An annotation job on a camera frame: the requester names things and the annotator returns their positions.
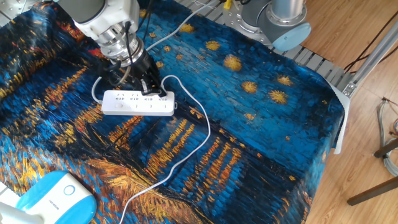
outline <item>table leg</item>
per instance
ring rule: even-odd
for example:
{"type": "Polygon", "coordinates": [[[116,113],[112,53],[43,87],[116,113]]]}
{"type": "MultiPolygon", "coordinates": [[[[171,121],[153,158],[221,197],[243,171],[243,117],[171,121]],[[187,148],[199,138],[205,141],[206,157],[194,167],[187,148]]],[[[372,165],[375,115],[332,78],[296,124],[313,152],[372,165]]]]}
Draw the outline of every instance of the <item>table leg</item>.
{"type": "Polygon", "coordinates": [[[398,147],[398,139],[393,140],[389,144],[386,144],[384,147],[379,149],[377,152],[375,152],[373,155],[376,158],[380,158],[384,155],[386,155],[388,152],[394,150],[395,148],[398,147]]]}
{"type": "Polygon", "coordinates": [[[395,177],[365,192],[362,192],[358,195],[355,195],[354,197],[351,197],[350,199],[348,199],[347,203],[348,205],[353,206],[396,188],[398,188],[398,177],[395,177]]]}

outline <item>white cable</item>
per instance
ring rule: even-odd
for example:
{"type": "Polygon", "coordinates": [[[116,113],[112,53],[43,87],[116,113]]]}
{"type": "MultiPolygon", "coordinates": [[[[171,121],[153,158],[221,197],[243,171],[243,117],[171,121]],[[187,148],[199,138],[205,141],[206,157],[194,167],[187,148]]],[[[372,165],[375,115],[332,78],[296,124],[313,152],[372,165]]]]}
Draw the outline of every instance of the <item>white cable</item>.
{"type": "MultiPolygon", "coordinates": [[[[395,138],[390,139],[386,142],[385,137],[384,137],[384,126],[383,126],[383,112],[384,112],[384,105],[388,103],[387,100],[381,101],[379,106],[377,107],[377,117],[379,118],[379,127],[380,127],[380,141],[381,141],[381,147],[384,147],[385,145],[389,144],[391,141],[395,140],[395,138]]],[[[387,168],[387,170],[394,175],[394,177],[398,177],[398,167],[394,164],[394,162],[390,158],[390,154],[392,151],[389,151],[386,156],[383,159],[384,166],[387,168]]]]}
{"type": "Polygon", "coordinates": [[[93,87],[91,88],[91,96],[99,104],[102,104],[102,100],[99,100],[97,99],[97,97],[95,97],[95,87],[97,87],[97,84],[100,82],[101,79],[101,77],[98,77],[97,80],[95,80],[93,87]]]}
{"type": "Polygon", "coordinates": [[[126,78],[129,75],[130,71],[131,71],[131,66],[128,66],[128,68],[126,69],[126,72],[124,72],[124,75],[123,75],[122,79],[120,79],[118,84],[121,84],[122,82],[124,82],[126,80],[126,78]]]}
{"type": "Polygon", "coordinates": [[[187,95],[188,95],[190,98],[192,98],[197,104],[199,104],[200,108],[203,110],[203,113],[205,114],[205,117],[206,117],[207,128],[208,128],[207,137],[206,137],[206,139],[205,139],[196,149],[194,149],[189,155],[187,155],[185,158],[183,158],[182,160],[180,160],[180,161],[178,161],[176,164],[174,164],[174,166],[173,166],[173,167],[171,168],[171,170],[170,170],[169,175],[168,175],[165,179],[161,180],[160,182],[158,182],[158,183],[156,183],[156,184],[154,184],[154,185],[148,187],[147,189],[142,190],[141,192],[139,192],[139,193],[135,194],[134,196],[132,196],[132,197],[127,201],[126,205],[124,206],[122,218],[120,219],[119,224],[122,224],[123,218],[124,218],[124,216],[125,216],[125,214],[126,214],[126,209],[127,209],[128,205],[129,205],[129,203],[130,203],[134,198],[136,198],[136,197],[138,197],[138,196],[140,196],[140,195],[142,195],[142,194],[144,194],[144,193],[146,193],[146,192],[148,192],[148,191],[154,189],[155,187],[159,186],[160,184],[163,184],[164,182],[166,182],[166,181],[172,176],[174,169],[175,169],[178,165],[180,165],[181,163],[185,162],[185,161],[186,161],[190,156],[192,156],[195,152],[197,152],[197,150],[199,150],[199,148],[201,148],[201,147],[207,142],[207,140],[208,140],[209,137],[210,137],[210,134],[211,134],[210,122],[209,122],[209,118],[207,117],[207,114],[206,114],[206,111],[205,111],[204,107],[203,107],[203,106],[199,103],[199,101],[198,101],[197,99],[195,99],[195,97],[193,97],[193,96],[191,95],[191,93],[189,93],[189,91],[182,85],[180,79],[179,79],[178,77],[176,77],[175,75],[167,75],[166,77],[163,78],[162,83],[160,84],[160,86],[161,86],[161,87],[164,87],[164,86],[163,86],[164,80],[166,80],[166,79],[168,79],[168,78],[170,78],[170,77],[177,79],[177,81],[179,82],[181,88],[187,93],[187,95]]]}
{"type": "Polygon", "coordinates": [[[154,48],[156,45],[160,44],[161,42],[167,40],[168,38],[170,38],[171,36],[173,36],[174,34],[176,34],[176,33],[181,29],[181,27],[182,27],[184,24],[186,24],[186,23],[188,22],[189,19],[191,19],[192,16],[196,15],[196,14],[197,14],[198,12],[200,12],[202,9],[204,9],[204,8],[206,8],[206,7],[208,7],[208,6],[210,6],[211,4],[213,4],[213,3],[217,2],[217,1],[218,1],[218,0],[213,0],[213,1],[209,2],[208,4],[205,4],[205,5],[202,6],[200,9],[196,10],[195,12],[193,12],[192,14],[190,14],[190,15],[181,23],[181,25],[180,25],[174,32],[172,32],[171,34],[167,35],[166,37],[163,37],[162,39],[158,40],[156,43],[154,43],[154,44],[152,44],[151,46],[149,46],[149,47],[147,48],[147,51],[149,51],[150,49],[154,48]]]}

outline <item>black cable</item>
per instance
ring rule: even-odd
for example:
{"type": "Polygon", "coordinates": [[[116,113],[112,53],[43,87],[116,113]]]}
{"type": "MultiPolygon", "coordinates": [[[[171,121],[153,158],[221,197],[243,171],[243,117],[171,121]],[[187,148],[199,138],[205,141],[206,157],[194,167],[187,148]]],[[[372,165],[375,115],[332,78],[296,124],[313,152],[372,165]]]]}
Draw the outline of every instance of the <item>black cable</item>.
{"type": "Polygon", "coordinates": [[[152,13],[149,14],[148,20],[147,20],[147,28],[145,29],[145,34],[144,37],[142,38],[142,41],[145,42],[145,38],[147,37],[148,34],[148,28],[149,28],[149,21],[150,21],[150,16],[152,15],[152,13]]]}
{"type": "Polygon", "coordinates": [[[126,45],[127,45],[127,52],[129,53],[129,58],[130,58],[130,66],[132,66],[132,58],[131,58],[131,51],[130,51],[130,41],[129,41],[129,29],[131,27],[131,22],[127,21],[125,25],[125,35],[126,35],[126,45]]]}
{"type": "Polygon", "coordinates": [[[387,59],[388,57],[390,57],[394,52],[396,52],[398,50],[398,46],[397,47],[395,47],[394,49],[392,49],[391,50],[391,52],[390,53],[388,53],[386,56],[384,56],[381,60],[380,60],[380,62],[379,63],[377,63],[377,64],[380,64],[381,62],[383,62],[385,59],[387,59]]]}
{"type": "Polygon", "coordinates": [[[148,4],[148,7],[147,7],[147,11],[145,12],[145,15],[144,15],[144,17],[142,18],[141,22],[138,24],[137,32],[138,32],[139,29],[142,27],[144,21],[147,19],[149,10],[152,9],[152,5],[153,5],[153,4],[154,4],[154,0],[150,0],[150,1],[149,1],[149,4],[148,4]]]}
{"type": "Polygon", "coordinates": [[[387,23],[381,28],[381,30],[377,33],[377,35],[373,38],[373,40],[368,44],[368,46],[362,51],[362,53],[358,56],[358,58],[354,61],[351,62],[350,64],[348,64],[344,70],[345,73],[350,71],[352,69],[352,67],[354,66],[354,64],[360,60],[365,59],[367,56],[365,56],[364,58],[361,59],[361,56],[363,54],[365,54],[365,52],[370,48],[370,46],[372,46],[372,44],[374,43],[374,41],[376,41],[376,39],[380,36],[380,34],[383,32],[383,30],[391,23],[391,21],[398,15],[398,11],[387,21],[387,23]]]}

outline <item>power cord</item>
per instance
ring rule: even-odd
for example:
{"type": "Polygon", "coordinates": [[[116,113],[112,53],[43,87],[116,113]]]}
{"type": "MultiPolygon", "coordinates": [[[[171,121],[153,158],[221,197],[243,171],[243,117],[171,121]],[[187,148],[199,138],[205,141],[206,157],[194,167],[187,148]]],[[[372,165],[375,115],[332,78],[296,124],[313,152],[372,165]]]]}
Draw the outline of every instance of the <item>power cord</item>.
{"type": "MultiPolygon", "coordinates": [[[[361,60],[364,60],[366,58],[369,57],[370,54],[362,57],[362,55],[364,55],[366,53],[366,51],[370,48],[370,46],[372,46],[372,44],[376,41],[376,39],[380,36],[380,34],[384,31],[384,29],[391,23],[391,21],[398,15],[398,11],[386,22],[386,24],[381,28],[381,30],[376,34],[376,36],[373,38],[373,40],[368,44],[368,46],[366,46],[366,48],[362,51],[362,53],[358,56],[358,58],[355,59],[355,61],[349,63],[345,68],[345,73],[349,72],[352,67],[356,64],[356,62],[359,62],[361,60]]],[[[385,59],[387,59],[388,57],[390,57],[390,55],[392,55],[396,50],[398,49],[398,46],[392,50],[388,55],[386,55],[385,57],[383,57],[383,59],[380,60],[379,63],[381,63],[382,61],[384,61],[385,59]]]]}
{"type": "Polygon", "coordinates": [[[205,110],[204,107],[199,103],[199,101],[198,101],[195,97],[193,97],[193,96],[191,95],[191,93],[184,87],[184,85],[181,83],[181,80],[180,80],[178,77],[176,77],[175,75],[167,75],[166,77],[163,78],[162,83],[160,84],[160,86],[161,86],[162,88],[164,88],[164,81],[165,81],[166,79],[170,78],[170,77],[171,77],[171,78],[175,78],[175,79],[178,81],[178,83],[180,84],[181,88],[185,91],[185,93],[186,93],[191,99],[193,99],[193,100],[200,106],[200,108],[203,110],[203,113],[205,114],[205,117],[206,117],[207,128],[208,128],[207,137],[206,137],[206,139],[205,139],[196,149],[194,149],[189,155],[187,155],[185,158],[183,158],[182,160],[180,160],[180,161],[178,161],[176,164],[174,164],[174,166],[172,166],[172,168],[171,168],[171,170],[170,170],[170,173],[168,174],[168,176],[167,176],[165,179],[159,181],[158,183],[156,183],[156,184],[154,184],[154,185],[148,187],[147,189],[142,190],[142,191],[140,191],[139,193],[137,193],[137,194],[135,194],[134,196],[132,196],[132,197],[127,201],[126,205],[124,206],[122,218],[120,219],[119,224],[122,224],[123,219],[124,219],[124,216],[125,216],[125,214],[126,214],[127,207],[128,207],[129,203],[130,203],[133,199],[135,199],[136,197],[138,197],[138,196],[140,196],[140,195],[142,195],[142,194],[144,194],[144,193],[146,193],[146,192],[148,192],[148,191],[150,191],[150,190],[156,188],[157,186],[159,186],[159,185],[163,184],[164,182],[166,182],[167,180],[169,180],[170,177],[171,177],[172,174],[173,174],[174,169],[175,169],[178,165],[180,165],[181,163],[183,163],[183,162],[185,162],[187,159],[189,159],[189,157],[191,157],[195,152],[197,152],[197,150],[199,150],[199,149],[207,142],[207,140],[210,138],[211,129],[210,129],[209,118],[207,117],[207,114],[206,114],[206,110],[205,110]]]}
{"type": "MultiPolygon", "coordinates": [[[[395,138],[392,138],[386,142],[385,136],[384,136],[384,126],[382,122],[382,117],[383,117],[383,112],[384,112],[384,106],[388,103],[391,102],[395,105],[396,103],[392,102],[391,100],[383,99],[380,103],[379,106],[377,107],[377,117],[379,118],[379,127],[380,127],[380,141],[381,141],[381,147],[384,147],[385,145],[389,144],[391,141],[395,140],[395,138]]],[[[393,163],[393,161],[390,158],[391,151],[388,152],[383,159],[384,165],[387,168],[387,170],[394,175],[395,177],[398,177],[398,167],[393,163]]]]}
{"type": "Polygon", "coordinates": [[[150,49],[154,48],[156,45],[162,43],[163,41],[169,39],[171,36],[173,36],[174,34],[176,34],[182,26],[184,26],[184,24],[186,24],[188,22],[189,19],[191,19],[192,16],[196,15],[198,12],[200,12],[201,10],[203,10],[204,8],[212,5],[213,3],[217,2],[218,0],[213,0],[211,2],[209,2],[208,4],[205,4],[204,6],[202,6],[201,8],[199,8],[198,10],[196,10],[195,12],[193,12],[192,14],[190,14],[182,23],[181,25],[175,30],[173,31],[171,34],[167,35],[166,37],[163,37],[162,39],[158,40],[156,43],[152,44],[151,46],[149,46],[147,48],[147,51],[149,51],[150,49]]]}
{"type": "Polygon", "coordinates": [[[95,88],[97,87],[98,83],[101,81],[102,77],[98,77],[97,80],[95,80],[93,87],[91,88],[91,96],[93,99],[102,105],[102,100],[99,100],[97,97],[95,97],[95,88]]]}

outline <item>power outlet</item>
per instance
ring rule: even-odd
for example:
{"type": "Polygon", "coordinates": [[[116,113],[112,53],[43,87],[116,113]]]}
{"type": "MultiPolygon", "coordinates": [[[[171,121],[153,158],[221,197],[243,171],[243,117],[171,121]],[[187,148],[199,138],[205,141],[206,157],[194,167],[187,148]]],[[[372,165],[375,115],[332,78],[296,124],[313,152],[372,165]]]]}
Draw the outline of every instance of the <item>power outlet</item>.
{"type": "Polygon", "coordinates": [[[172,116],[174,114],[174,93],[167,96],[143,96],[141,91],[108,90],[102,100],[101,111],[106,115],[129,116],[172,116]]]}

